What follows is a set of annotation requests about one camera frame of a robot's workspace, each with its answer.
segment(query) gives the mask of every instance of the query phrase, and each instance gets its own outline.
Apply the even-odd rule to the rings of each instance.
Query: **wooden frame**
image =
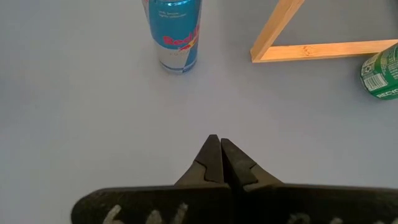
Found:
[[[279,0],[274,12],[250,50],[253,63],[375,54],[398,43],[398,39],[394,39],[271,47],[303,3],[304,0]]]

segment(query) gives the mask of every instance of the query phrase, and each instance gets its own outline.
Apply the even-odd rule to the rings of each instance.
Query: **wooden stick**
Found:
[[[304,0],[279,0],[250,51],[253,62],[260,60],[303,3]]]
[[[289,60],[310,60],[375,54],[386,50],[396,43],[398,43],[398,39],[332,44],[275,46],[270,47],[259,60],[254,60],[253,62],[281,62]]]

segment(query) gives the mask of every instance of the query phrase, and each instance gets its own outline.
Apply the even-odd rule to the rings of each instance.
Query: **gray floor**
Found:
[[[168,75],[139,0],[0,2],[0,223],[69,223],[84,194],[173,184],[209,134],[284,182],[398,188],[398,100],[367,57],[253,65],[277,0],[204,0],[198,64]],[[307,0],[277,44],[398,37],[395,0]]]

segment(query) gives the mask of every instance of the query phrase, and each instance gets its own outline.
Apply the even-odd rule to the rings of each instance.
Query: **green can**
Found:
[[[398,98],[398,44],[365,61],[361,81],[379,99]]]

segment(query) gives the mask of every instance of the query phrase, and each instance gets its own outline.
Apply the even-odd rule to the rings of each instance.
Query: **can logo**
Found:
[[[187,50],[195,45],[195,43],[197,42],[198,35],[199,35],[199,24],[196,26],[196,28],[193,30],[193,32],[190,32],[188,37],[184,38],[183,40],[174,40],[173,38],[171,38],[169,36],[163,36],[163,42],[166,45],[183,45],[183,44],[185,44],[185,46],[179,48],[179,51]]]

